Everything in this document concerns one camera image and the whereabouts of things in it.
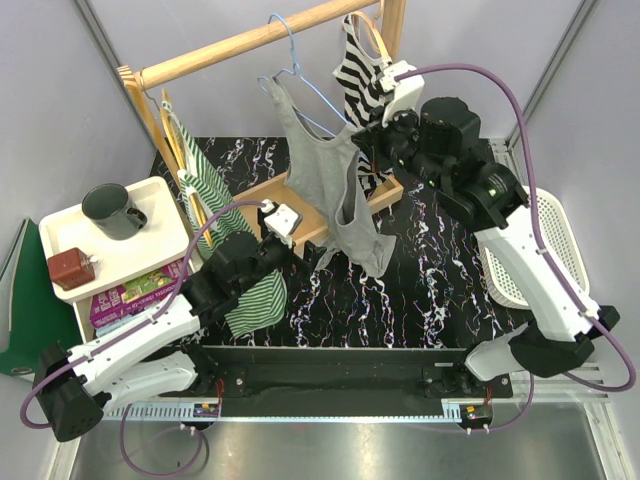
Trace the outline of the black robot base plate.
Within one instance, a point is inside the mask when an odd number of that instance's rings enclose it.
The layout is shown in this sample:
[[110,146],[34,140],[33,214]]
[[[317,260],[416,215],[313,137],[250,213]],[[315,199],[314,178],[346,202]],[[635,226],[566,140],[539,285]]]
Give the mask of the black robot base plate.
[[205,346],[208,387],[174,397],[222,395],[226,419],[364,419],[435,416],[445,400],[513,395],[506,375],[488,385],[459,372],[460,349]]

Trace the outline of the grey tank top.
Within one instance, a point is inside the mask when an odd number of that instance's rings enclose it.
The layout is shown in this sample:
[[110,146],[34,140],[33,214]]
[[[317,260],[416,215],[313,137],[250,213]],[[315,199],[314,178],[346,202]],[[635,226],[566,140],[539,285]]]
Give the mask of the grey tank top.
[[311,130],[296,112],[296,104],[276,78],[262,81],[283,127],[290,164],[285,184],[323,217],[329,234],[325,253],[316,264],[326,268],[337,252],[361,266],[370,277],[382,276],[395,249],[396,238],[380,233],[358,180],[360,150],[351,137],[356,128],[347,125],[329,139]]

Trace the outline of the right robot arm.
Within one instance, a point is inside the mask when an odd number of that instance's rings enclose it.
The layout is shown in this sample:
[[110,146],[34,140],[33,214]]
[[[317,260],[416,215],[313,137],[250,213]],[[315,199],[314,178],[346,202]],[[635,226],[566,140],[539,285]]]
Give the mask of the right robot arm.
[[438,205],[471,232],[508,272],[533,318],[525,326],[468,351],[454,384],[476,396],[490,380],[526,370],[549,378],[582,366],[600,329],[619,320],[567,274],[549,265],[554,252],[536,242],[529,191],[506,166],[479,150],[480,118],[454,97],[427,101],[420,111],[373,109],[352,140],[377,170],[401,168],[436,192]]

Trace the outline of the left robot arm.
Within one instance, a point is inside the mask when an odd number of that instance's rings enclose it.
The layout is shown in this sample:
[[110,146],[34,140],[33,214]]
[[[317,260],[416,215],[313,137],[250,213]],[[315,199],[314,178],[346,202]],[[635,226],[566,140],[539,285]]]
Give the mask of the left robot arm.
[[306,242],[297,256],[273,233],[262,241],[233,233],[161,305],[91,342],[69,349],[60,343],[48,346],[33,382],[46,427],[57,441],[67,442],[125,404],[170,392],[208,394],[216,372],[205,354],[187,348],[159,358],[157,352],[223,319],[269,274],[293,265],[311,270],[326,251]]

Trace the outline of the blue wire hanger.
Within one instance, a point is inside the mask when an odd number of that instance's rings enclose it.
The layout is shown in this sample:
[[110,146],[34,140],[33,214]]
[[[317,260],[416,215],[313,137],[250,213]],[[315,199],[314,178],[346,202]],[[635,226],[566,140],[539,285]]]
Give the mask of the blue wire hanger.
[[[289,26],[289,23],[287,22],[287,20],[279,13],[273,12],[270,14],[267,24],[270,25],[274,20],[277,20],[282,26],[285,27],[287,38],[289,39],[289,55],[291,59],[291,67],[280,69],[277,73],[273,75],[273,78],[277,78],[281,75],[288,75],[291,78],[297,79],[310,92],[316,95],[321,101],[321,103],[327,106],[333,112],[333,114],[342,122],[343,125],[349,124],[349,121],[346,119],[346,116],[338,110],[338,108],[331,102],[331,100],[316,85],[314,85],[310,80],[308,80],[305,77],[304,70],[302,69],[302,66],[299,62],[299,58],[297,55],[294,33],[291,27]],[[294,112],[298,115],[300,119],[303,119],[306,122],[308,122],[316,130],[319,130],[320,132],[324,133],[328,138],[333,138],[336,136],[336,134],[333,131],[331,131],[321,123],[314,120],[311,116],[305,114],[304,111],[301,110],[300,108],[295,107]]]

